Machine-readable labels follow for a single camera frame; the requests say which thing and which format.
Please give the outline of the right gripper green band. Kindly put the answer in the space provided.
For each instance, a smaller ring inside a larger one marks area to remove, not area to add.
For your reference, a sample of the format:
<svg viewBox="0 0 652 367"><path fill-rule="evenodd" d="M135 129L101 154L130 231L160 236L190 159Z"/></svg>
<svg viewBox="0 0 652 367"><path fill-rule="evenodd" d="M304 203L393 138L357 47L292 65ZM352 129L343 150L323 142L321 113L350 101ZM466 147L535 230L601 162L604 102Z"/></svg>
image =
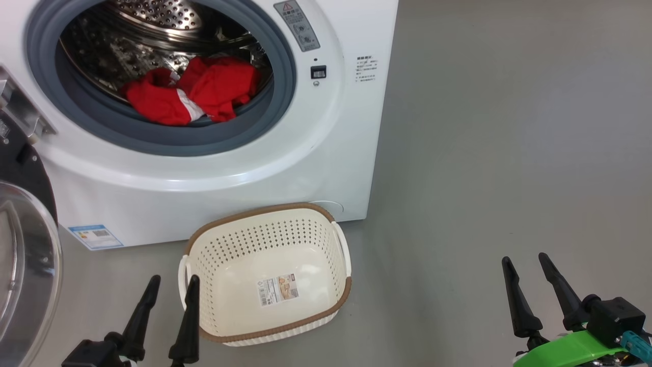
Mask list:
<svg viewBox="0 0 652 367"><path fill-rule="evenodd" d="M533 315L520 288L520 277L508 256L502 258L502 270L507 291L508 307L515 337L528 338L529 350L514 358L513 366L615 366L621 359L616 355L629 353L630 333L613 339L614 346L606 346L588 331L586 311L582 300L556 268L546 253L539 253L545 279L556 293L563 313L563 325L574 333L545 342L541 337L542 323Z"/></svg>

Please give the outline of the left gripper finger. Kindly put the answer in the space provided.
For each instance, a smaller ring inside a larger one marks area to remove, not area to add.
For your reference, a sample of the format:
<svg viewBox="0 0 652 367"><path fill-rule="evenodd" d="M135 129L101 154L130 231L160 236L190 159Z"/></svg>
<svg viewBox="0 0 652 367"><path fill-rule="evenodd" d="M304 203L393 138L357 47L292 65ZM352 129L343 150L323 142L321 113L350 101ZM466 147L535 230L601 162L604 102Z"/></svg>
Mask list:
<svg viewBox="0 0 652 367"><path fill-rule="evenodd" d="M200 331L200 279L193 275L185 296L185 312L181 322L181 328L169 351L169 358L172 365L186 365L198 362L199 331Z"/></svg>
<svg viewBox="0 0 652 367"><path fill-rule="evenodd" d="M145 334L147 332L150 311L156 304L160 282L161 277L159 275L151 277L144 294L137 303L132 316L124 328L120 355L132 361L138 362L144 360Z"/></svg>

